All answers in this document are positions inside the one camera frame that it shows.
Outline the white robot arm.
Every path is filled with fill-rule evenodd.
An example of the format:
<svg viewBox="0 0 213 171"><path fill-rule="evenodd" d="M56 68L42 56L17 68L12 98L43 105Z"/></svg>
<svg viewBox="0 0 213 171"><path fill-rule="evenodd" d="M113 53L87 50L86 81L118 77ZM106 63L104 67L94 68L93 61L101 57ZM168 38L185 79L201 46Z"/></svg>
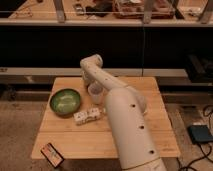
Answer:
<svg viewBox="0 0 213 171"><path fill-rule="evenodd" d="M122 171L167 171L144 119L145 97L102 65L98 54L80 61L86 84L97 81L108 91L105 109Z"/></svg>

